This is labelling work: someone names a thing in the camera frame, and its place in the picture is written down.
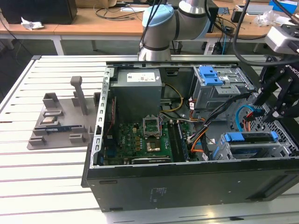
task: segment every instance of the floor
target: floor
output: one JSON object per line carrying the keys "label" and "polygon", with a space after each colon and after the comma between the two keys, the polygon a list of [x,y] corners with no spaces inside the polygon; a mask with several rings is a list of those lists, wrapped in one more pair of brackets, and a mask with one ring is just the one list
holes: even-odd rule
{"label": "floor", "polygon": [[[21,40],[23,45],[33,55],[57,55],[50,40]],[[16,40],[13,40],[14,50],[3,49],[0,52],[0,101],[11,89],[18,76],[31,59],[31,55]],[[97,41],[98,51],[92,50],[91,41],[63,41],[67,55],[135,55],[138,51],[138,41]],[[203,54],[201,42],[183,42],[181,54]],[[242,54],[254,54],[255,44],[239,43]],[[271,53],[269,49],[260,49],[258,54]],[[227,54],[233,54],[232,46]]]}

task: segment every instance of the white slotted table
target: white slotted table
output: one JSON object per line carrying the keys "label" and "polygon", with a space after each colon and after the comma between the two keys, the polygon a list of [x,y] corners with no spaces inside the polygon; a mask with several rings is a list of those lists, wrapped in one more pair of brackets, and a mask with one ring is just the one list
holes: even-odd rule
{"label": "white slotted table", "polygon": [[[234,56],[174,56],[173,60],[214,61]],[[261,56],[246,56],[264,60]],[[27,150],[42,109],[42,98],[55,92],[70,98],[71,77],[82,76],[85,96],[101,90],[106,61],[135,61],[136,56],[42,56],[31,60],[0,104],[0,224],[35,223],[296,223],[299,186],[272,202],[102,213],[90,189],[80,186],[86,147]],[[244,221],[230,221],[238,216]]]}

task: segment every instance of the open computer tower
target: open computer tower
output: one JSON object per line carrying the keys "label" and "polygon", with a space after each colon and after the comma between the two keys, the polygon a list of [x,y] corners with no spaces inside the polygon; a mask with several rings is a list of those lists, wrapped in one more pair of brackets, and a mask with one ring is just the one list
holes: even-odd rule
{"label": "open computer tower", "polygon": [[[119,62],[105,70],[87,182],[103,212],[269,201],[299,182],[294,119],[265,122],[238,62]],[[235,96],[194,143],[211,112]]]}

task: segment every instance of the wooden desk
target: wooden desk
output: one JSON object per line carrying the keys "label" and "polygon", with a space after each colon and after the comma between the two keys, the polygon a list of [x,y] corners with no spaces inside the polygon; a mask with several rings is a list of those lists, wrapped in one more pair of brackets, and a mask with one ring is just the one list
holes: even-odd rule
{"label": "wooden desk", "polygon": [[[219,7],[234,8],[240,1],[236,0],[234,3],[223,1],[214,1]],[[107,17],[119,16],[128,14],[125,12],[107,13]],[[223,15],[223,18],[230,20],[230,15]],[[255,16],[246,15],[240,29],[239,36],[244,38],[258,37],[267,34],[269,27],[258,27],[253,23]],[[231,23],[224,21],[224,25],[233,26]],[[126,36],[141,36],[142,24],[136,17],[131,21],[109,21],[97,17],[92,8],[79,8],[77,17],[72,25],[58,25],[54,33],[56,35],[126,35]],[[207,34],[206,37],[220,37],[221,31],[214,28],[214,31]]]}
{"label": "wooden desk", "polygon": [[[214,3],[219,7],[228,7],[229,9],[233,9],[236,4],[241,4],[242,0],[234,0],[233,3],[215,0]],[[267,3],[254,2],[253,4],[265,5]],[[115,17],[129,13],[130,12],[120,11],[114,13],[109,12],[106,16]],[[55,44],[57,54],[64,55],[61,40],[92,40],[94,50],[96,50],[95,40],[139,40],[142,35],[142,22],[136,17],[136,15],[131,15],[130,17],[134,17],[135,19],[129,21],[110,21],[98,17],[92,8],[78,8],[77,17],[71,25],[46,24],[45,28],[33,31],[26,30],[24,27],[17,24],[7,24],[7,27],[19,39],[50,39]],[[142,19],[142,13],[139,13],[138,17]],[[230,20],[231,14],[223,15],[222,17]],[[255,16],[245,16],[239,37],[254,38],[268,33],[271,27],[258,27],[253,23],[254,18]],[[227,21],[224,21],[224,25],[231,27],[234,26]],[[207,34],[205,38],[193,41],[207,42],[205,54],[209,54],[208,50],[213,49],[213,45],[217,42],[221,35],[221,31],[214,28],[213,33]],[[12,37],[0,24],[0,39],[1,38],[11,39]],[[262,43],[263,39],[240,41]]]}
{"label": "wooden desk", "polygon": [[[127,12],[108,12],[106,17],[116,17],[129,14]],[[142,20],[143,13],[138,13]],[[93,8],[78,8],[77,16],[71,25],[58,25],[54,33],[56,35],[124,35],[141,36],[142,22],[131,15],[134,20],[129,21],[111,21],[98,17]]]}

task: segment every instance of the green circuit board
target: green circuit board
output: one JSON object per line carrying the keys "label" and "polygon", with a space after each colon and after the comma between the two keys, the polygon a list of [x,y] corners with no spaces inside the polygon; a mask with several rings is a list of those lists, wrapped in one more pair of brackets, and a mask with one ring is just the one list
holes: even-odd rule
{"label": "green circuit board", "polygon": [[[147,127],[147,130],[155,130],[155,127]],[[160,151],[148,152],[147,143],[150,141],[160,141]],[[145,139],[142,124],[120,124],[119,129],[120,150],[117,157],[148,157],[148,156],[169,156],[172,158],[171,147],[166,124],[162,125],[162,136]]]}
{"label": "green circuit board", "polygon": [[[143,124],[120,124],[117,133],[117,143],[115,154],[113,156],[106,156],[109,165],[121,165],[121,159],[133,158],[148,158],[148,157],[167,157],[172,162],[171,143],[169,139],[169,132],[167,122],[162,122],[162,135],[156,138],[155,136],[144,137]],[[184,138],[191,135],[190,128],[187,123],[181,123]],[[149,123],[146,126],[146,131],[156,131],[156,123]],[[158,151],[150,151],[151,148],[159,148]]]}

